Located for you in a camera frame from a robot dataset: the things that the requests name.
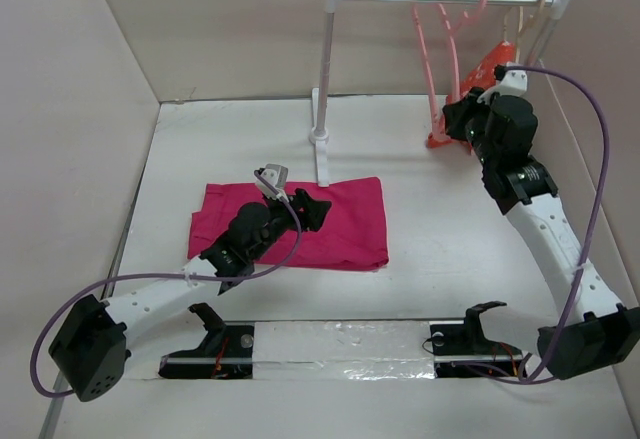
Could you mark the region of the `magenta pink trousers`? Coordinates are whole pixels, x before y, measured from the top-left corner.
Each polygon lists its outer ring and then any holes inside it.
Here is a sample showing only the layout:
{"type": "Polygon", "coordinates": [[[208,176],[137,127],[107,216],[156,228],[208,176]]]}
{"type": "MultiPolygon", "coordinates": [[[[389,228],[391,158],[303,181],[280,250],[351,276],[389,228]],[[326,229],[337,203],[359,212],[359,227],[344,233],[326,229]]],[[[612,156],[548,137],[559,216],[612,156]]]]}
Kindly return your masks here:
{"type": "MultiPolygon", "coordinates": [[[[315,200],[332,203],[318,232],[305,232],[289,267],[341,271],[374,271],[389,262],[382,184],[377,177],[333,183],[289,182],[289,194],[302,188],[315,200]]],[[[260,202],[253,183],[209,184],[201,209],[192,214],[187,258],[210,246],[228,227],[240,207],[260,202]]]]}

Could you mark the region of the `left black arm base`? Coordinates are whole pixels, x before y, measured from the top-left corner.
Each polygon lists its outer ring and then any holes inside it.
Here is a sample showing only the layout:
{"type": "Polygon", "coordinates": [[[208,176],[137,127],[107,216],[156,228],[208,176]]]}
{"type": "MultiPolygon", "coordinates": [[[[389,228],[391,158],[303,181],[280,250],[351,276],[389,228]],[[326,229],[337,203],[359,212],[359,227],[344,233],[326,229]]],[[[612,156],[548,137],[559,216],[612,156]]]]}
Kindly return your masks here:
{"type": "Polygon", "coordinates": [[[206,334],[196,348],[163,356],[158,375],[170,380],[251,379],[255,324],[227,324],[206,303],[188,310],[202,321],[206,334]]]}

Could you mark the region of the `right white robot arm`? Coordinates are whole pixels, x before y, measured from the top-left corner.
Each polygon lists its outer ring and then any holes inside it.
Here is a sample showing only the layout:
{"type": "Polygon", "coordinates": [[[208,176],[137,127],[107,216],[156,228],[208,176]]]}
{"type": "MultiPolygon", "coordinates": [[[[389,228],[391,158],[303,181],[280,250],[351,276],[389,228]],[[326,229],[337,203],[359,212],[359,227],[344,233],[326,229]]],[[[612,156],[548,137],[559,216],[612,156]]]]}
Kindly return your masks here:
{"type": "Polygon", "coordinates": [[[639,310],[627,308],[606,285],[568,223],[558,188],[530,153],[538,126],[522,97],[472,88],[443,109],[447,134],[467,142],[482,166],[482,182],[518,231],[542,273],[561,321],[525,330],[545,367],[566,380],[622,362],[639,341],[639,310]]]}

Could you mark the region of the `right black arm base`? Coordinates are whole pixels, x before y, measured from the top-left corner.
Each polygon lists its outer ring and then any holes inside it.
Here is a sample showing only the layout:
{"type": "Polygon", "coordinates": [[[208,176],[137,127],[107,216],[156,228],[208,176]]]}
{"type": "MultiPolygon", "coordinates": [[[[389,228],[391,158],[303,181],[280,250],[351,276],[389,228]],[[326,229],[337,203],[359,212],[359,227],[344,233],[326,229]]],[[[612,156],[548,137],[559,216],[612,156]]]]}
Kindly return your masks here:
{"type": "Polygon", "coordinates": [[[501,301],[480,303],[468,308],[463,318],[435,320],[429,323],[429,336],[422,348],[433,358],[438,379],[483,377],[516,378],[522,362],[521,350],[488,340],[479,316],[488,310],[505,307],[501,301]]]}

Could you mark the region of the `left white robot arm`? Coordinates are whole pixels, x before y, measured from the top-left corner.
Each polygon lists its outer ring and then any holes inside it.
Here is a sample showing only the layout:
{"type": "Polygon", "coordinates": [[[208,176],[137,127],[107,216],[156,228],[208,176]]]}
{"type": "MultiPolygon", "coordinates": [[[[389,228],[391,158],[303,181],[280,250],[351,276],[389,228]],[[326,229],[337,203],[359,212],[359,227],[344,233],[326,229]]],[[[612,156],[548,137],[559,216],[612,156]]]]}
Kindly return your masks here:
{"type": "Polygon", "coordinates": [[[212,359],[214,379],[241,378],[249,369],[232,358],[246,356],[240,345],[246,329],[228,326],[209,306],[214,292],[206,284],[212,277],[226,292],[254,274],[260,259],[286,232],[302,234],[320,230],[331,208],[303,189],[292,196],[265,197],[243,205],[228,228],[208,248],[194,257],[175,279],[158,280],[125,296],[100,302],[86,296],[77,300],[54,338],[49,354],[82,402],[105,394],[122,377],[135,339],[181,312],[202,321],[188,333],[194,349],[164,357],[212,359]]]}

